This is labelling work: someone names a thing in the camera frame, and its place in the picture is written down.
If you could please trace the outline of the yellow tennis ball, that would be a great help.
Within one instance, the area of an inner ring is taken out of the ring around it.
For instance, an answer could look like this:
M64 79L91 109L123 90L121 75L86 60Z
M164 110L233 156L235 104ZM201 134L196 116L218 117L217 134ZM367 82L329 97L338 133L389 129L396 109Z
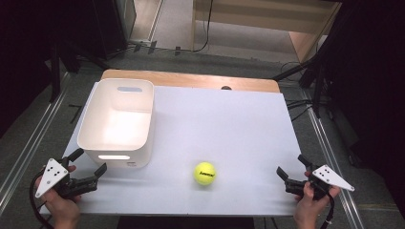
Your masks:
M193 177L200 185L209 185L215 180L216 169L209 162L201 162L194 168Z

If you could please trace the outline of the white board sheet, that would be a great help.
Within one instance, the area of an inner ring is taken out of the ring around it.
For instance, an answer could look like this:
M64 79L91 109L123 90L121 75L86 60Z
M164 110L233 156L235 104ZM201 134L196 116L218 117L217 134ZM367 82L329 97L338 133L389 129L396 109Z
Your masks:
M290 216L293 195L276 169L303 179L305 168L281 94L158 86L150 162L109 168L78 203L84 214ZM194 168L209 162L215 180Z

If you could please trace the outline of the person's right hand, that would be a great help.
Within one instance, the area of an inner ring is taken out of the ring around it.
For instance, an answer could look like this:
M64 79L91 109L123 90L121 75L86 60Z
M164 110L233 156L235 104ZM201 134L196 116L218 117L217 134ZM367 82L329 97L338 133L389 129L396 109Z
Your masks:
M330 203L330 198L324 196L319 200L314 200L314 190L307 181L303 188L304 195L296 197L297 205L293 215L298 229L315 229L317 217Z

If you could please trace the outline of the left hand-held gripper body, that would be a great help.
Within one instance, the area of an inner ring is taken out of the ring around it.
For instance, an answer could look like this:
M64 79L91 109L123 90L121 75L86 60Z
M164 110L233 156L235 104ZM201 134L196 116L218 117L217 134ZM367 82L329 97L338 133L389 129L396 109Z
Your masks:
M80 179L70 178L67 160L50 158L34 196L41 198L46 192L54 189L62 198L73 198L95 191L97 182L97 173Z

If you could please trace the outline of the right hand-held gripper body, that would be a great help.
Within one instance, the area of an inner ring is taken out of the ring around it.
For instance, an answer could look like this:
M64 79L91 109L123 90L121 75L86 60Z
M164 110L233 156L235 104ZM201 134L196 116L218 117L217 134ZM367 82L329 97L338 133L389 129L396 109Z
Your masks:
M328 165L323 165L309 174L308 182L314 189L313 199L319 200L326 196L331 186L343 188L353 192L355 188L350 185L345 179L339 176ZM286 192L302 197L304 195L304 180L294 180L285 177Z

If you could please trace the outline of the white plastic storage bin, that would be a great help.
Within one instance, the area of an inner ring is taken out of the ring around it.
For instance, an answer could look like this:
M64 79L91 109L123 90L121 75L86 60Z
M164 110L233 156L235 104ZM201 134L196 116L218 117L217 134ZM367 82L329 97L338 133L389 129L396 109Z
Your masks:
M154 98L154 84L148 80L100 80L88 100L77 145L97 164L147 165L155 129Z

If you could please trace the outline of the black metal stand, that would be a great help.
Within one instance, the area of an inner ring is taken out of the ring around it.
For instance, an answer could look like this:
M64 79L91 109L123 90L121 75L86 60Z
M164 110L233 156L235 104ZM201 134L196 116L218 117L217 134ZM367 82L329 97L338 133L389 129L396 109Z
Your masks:
M69 40L58 40L51 45L51 85L50 102L54 103L61 93L60 63L68 72L77 73L80 65L76 60L75 46Z

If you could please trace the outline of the person's left hand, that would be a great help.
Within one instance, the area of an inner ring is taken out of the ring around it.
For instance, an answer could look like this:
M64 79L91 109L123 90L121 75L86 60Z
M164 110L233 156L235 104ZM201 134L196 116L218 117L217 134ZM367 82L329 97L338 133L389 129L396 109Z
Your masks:
M76 229L80 220L77 203L81 196L62 198L54 189L47 191L41 199L53 216L53 229Z

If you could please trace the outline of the metal floor rail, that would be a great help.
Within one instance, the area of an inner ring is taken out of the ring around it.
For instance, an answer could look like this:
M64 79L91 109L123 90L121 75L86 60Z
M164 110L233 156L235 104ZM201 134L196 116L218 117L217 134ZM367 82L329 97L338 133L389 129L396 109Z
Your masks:
M341 176L342 178L346 178L347 176L344 174L342 167L339 164L339 155L331 144L332 138L327 132L327 124L331 123L330 116L325 112L316 114L314 108L309 108L309 119L320 144L326 163L337 175ZM338 201L343 208L350 228L366 229L358 207L352 196L352 192L341 189Z
M71 84L72 78L73 76L70 73L65 73L63 75L60 94L56 97L54 102L50 102L46 107L44 114L41 116L41 119L35 126L35 129L33 130L27 143L24 145L19 157L13 163L5 180L0 184L0 216L7 208L19 181L28 168L42 138L53 122L53 119L66 96L66 92Z

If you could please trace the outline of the light wooden furniture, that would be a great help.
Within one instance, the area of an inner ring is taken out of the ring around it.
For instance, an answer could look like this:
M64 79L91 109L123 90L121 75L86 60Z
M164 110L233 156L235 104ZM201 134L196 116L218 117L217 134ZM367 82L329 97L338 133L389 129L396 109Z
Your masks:
M342 3L338 0L192 0L192 34L197 21L287 31L298 60L313 57L328 35Z

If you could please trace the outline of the black cabinet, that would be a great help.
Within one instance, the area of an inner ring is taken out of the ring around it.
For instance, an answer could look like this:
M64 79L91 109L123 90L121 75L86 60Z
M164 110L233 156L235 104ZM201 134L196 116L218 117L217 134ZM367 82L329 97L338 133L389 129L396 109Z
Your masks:
M107 59L124 51L137 19L134 0L93 0L100 44L97 53Z

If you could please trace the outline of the wooden table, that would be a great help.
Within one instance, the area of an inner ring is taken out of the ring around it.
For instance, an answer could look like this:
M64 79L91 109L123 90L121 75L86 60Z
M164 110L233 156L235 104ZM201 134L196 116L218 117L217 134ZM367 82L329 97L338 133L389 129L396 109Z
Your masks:
M131 78L144 79L158 86L222 89L229 87L233 91L279 93L278 83L270 79L218 76L193 73L168 73L156 71L107 70L102 79Z

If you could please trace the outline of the black tripod stand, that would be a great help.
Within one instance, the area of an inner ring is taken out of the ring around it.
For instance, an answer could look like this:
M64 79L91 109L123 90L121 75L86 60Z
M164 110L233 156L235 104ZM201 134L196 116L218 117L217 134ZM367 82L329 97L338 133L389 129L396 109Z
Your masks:
M314 93L311 102L312 109L317 118L320 117L319 108L321 105L321 92L326 76L325 61L328 59L329 54L330 46L323 45L310 60L271 77L271 80L280 81L295 73L305 71L299 80L299 86L301 88L308 88L312 82L315 82Z

